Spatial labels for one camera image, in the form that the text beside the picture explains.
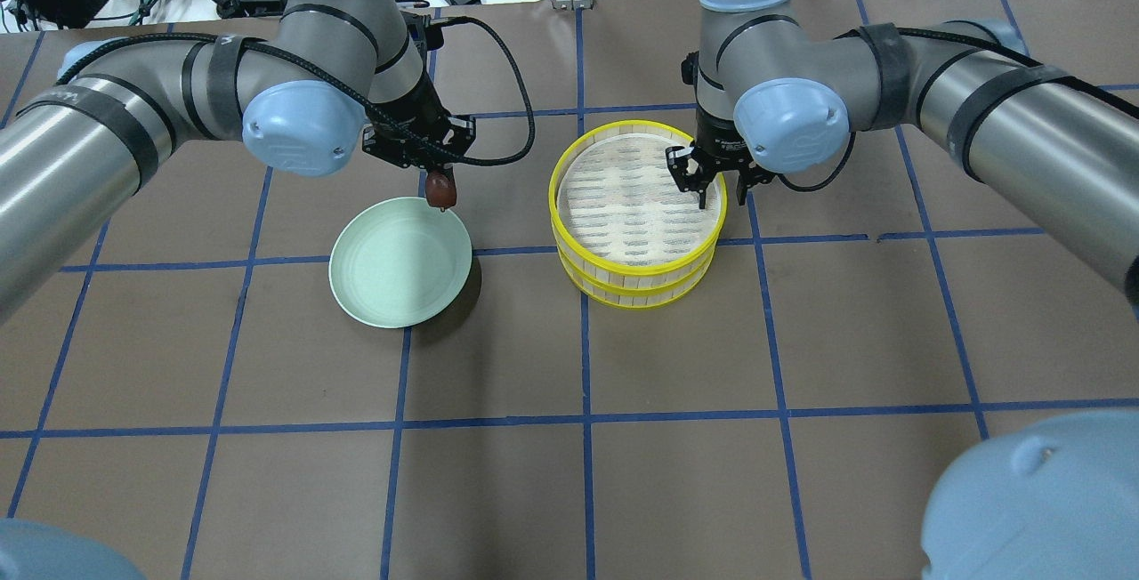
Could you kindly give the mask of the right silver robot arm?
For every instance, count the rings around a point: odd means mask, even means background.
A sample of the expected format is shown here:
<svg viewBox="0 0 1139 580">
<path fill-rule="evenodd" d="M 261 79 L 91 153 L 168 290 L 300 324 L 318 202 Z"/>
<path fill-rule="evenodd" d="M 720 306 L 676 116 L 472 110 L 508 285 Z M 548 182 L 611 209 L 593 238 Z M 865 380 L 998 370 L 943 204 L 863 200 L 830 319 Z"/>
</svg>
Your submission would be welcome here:
<svg viewBox="0 0 1139 580">
<path fill-rule="evenodd" d="M 830 161 L 854 134 L 913 125 L 1136 302 L 1138 122 L 1132 103 L 1022 54 L 1009 26 L 865 25 L 809 38 L 792 0 L 699 0 L 681 65 L 697 132 L 667 148 L 680 191 L 756 183 Z"/>
</svg>

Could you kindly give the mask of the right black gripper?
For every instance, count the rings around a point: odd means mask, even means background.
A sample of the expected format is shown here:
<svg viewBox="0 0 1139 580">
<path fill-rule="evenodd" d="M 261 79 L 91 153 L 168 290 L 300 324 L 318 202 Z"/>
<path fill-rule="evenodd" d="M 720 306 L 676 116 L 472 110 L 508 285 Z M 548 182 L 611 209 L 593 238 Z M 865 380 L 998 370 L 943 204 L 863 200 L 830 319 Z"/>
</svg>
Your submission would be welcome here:
<svg viewBox="0 0 1139 580">
<path fill-rule="evenodd" d="M 773 172 L 757 166 L 735 123 L 708 113 L 696 115 L 691 142 L 666 148 L 666 168 L 679 189 L 695 191 L 699 210 L 707 209 L 708 183 L 716 174 L 737 172 L 735 198 L 739 206 L 746 205 L 756 183 L 773 182 Z"/>
</svg>

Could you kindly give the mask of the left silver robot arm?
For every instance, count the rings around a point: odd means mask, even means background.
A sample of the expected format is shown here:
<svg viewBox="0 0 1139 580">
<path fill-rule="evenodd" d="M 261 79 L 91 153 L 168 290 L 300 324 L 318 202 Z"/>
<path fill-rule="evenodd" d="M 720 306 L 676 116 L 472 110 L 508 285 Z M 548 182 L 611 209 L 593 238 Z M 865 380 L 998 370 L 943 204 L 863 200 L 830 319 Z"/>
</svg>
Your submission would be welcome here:
<svg viewBox="0 0 1139 580">
<path fill-rule="evenodd" d="M 272 40 L 155 33 L 95 46 L 13 115 L 1 150 L 8 319 L 185 142 L 243 142 L 267 166 L 327 175 L 358 146 L 443 173 L 473 120 L 444 109 L 395 0 L 287 0 Z"/>
</svg>

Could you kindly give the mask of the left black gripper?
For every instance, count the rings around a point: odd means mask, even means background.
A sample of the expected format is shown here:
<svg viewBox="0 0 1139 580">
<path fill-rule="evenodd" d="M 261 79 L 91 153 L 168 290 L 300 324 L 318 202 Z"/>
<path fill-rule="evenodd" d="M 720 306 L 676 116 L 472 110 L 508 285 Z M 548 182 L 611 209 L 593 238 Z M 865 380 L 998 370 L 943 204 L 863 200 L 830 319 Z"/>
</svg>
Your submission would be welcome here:
<svg viewBox="0 0 1139 580">
<path fill-rule="evenodd" d="M 370 103 L 362 150 L 398 168 L 424 168 L 424 183 L 439 182 L 439 168 L 454 182 L 454 162 L 476 137 L 475 123 L 445 109 L 434 85 L 416 85 L 393 101 Z"/>
</svg>

